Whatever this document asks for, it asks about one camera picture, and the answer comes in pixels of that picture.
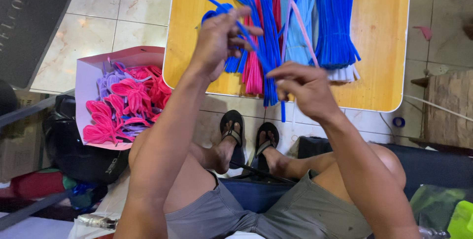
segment tile floor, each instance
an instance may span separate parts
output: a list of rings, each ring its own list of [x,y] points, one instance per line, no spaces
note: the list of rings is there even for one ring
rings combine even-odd
[[[35,78],[32,91],[57,93],[74,88],[76,59],[137,45],[166,45],[171,0],[72,0],[53,43]],[[424,90],[410,83],[426,74],[438,75],[449,70],[473,68],[471,41],[462,24],[473,16],[473,0],[411,0],[405,66],[405,94],[422,98]],[[433,31],[426,42],[420,30]],[[220,141],[218,124],[222,115],[236,109],[244,115],[246,157],[251,160],[257,128],[270,121],[280,131],[279,149],[292,155],[290,147],[299,136],[325,137],[318,123],[287,103],[287,122],[282,123],[279,106],[263,108],[263,101],[251,98],[207,95],[201,106],[194,140],[210,147]],[[396,142],[415,146],[407,137],[422,131],[423,104],[405,99],[392,113],[343,109],[363,138],[374,142]],[[406,120],[404,128],[393,127],[393,117]],[[229,175],[239,173],[230,171]]]

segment black doormat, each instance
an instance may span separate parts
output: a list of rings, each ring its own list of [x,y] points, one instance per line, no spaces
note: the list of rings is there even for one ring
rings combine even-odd
[[[31,86],[69,1],[0,0],[0,79]]]

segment cardboard box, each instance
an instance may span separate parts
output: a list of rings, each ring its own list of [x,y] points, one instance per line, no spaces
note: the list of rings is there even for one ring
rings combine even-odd
[[[76,123],[82,143],[84,143],[84,134],[82,133],[84,127],[88,124],[94,124],[92,116],[86,108],[86,102],[88,100],[96,100],[99,96],[97,79],[103,77],[103,62],[107,72],[113,70],[111,64],[107,61],[108,57],[110,57],[112,63],[120,61],[126,67],[156,65],[162,68],[164,51],[165,48],[163,47],[139,46],[77,60]],[[86,145],[118,151],[127,150],[132,146],[131,143],[118,143],[115,145],[110,141],[102,144],[87,143]]]
[[[15,90],[18,107],[38,103],[48,94]],[[42,121],[45,111],[27,116],[2,128],[0,137],[0,182],[43,167],[44,136]]]

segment black sandal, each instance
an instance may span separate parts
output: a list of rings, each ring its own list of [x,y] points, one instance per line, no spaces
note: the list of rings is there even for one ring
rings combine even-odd
[[[263,144],[261,144],[261,146],[259,146],[260,145],[260,134],[263,131],[266,132],[266,141],[263,142]],[[268,136],[268,131],[271,131],[271,133],[274,135],[275,145],[271,142],[271,138],[269,138],[269,136]],[[253,161],[251,162],[251,167],[255,168],[255,169],[258,169],[258,170],[261,170],[263,172],[269,172],[268,162],[266,161],[266,158],[264,157],[264,155],[261,155],[261,154],[268,147],[276,148],[278,143],[279,143],[278,129],[274,126],[274,124],[272,124],[270,122],[263,123],[260,126],[260,128],[258,129],[258,132],[256,134],[257,150],[254,152],[254,157],[253,157]]]
[[[231,136],[236,140],[236,146],[233,149],[231,161],[238,164],[245,164],[245,153],[243,152],[243,147],[242,147],[243,139],[244,139],[242,135],[245,135],[243,133],[244,131],[243,130],[243,127],[244,127],[243,117],[236,110],[228,111],[225,115],[223,115],[222,120],[220,121],[220,133],[223,133],[225,126],[230,121],[232,121],[232,126],[230,127],[230,130],[228,130],[226,133],[222,135],[222,140],[228,136]],[[240,124],[240,133],[237,133],[234,130],[236,122]],[[240,168],[240,166],[230,163],[230,169],[238,169],[238,168]]]

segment yellow table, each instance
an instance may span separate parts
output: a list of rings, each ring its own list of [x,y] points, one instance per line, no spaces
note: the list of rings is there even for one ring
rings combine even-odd
[[[235,0],[217,0],[238,6]],[[173,0],[164,79],[175,87],[186,69],[204,13],[216,6],[207,0]],[[393,111],[402,100],[409,0],[354,0],[352,41],[362,58],[361,80],[332,85],[340,107]],[[240,74],[223,73],[207,92],[247,96]]]

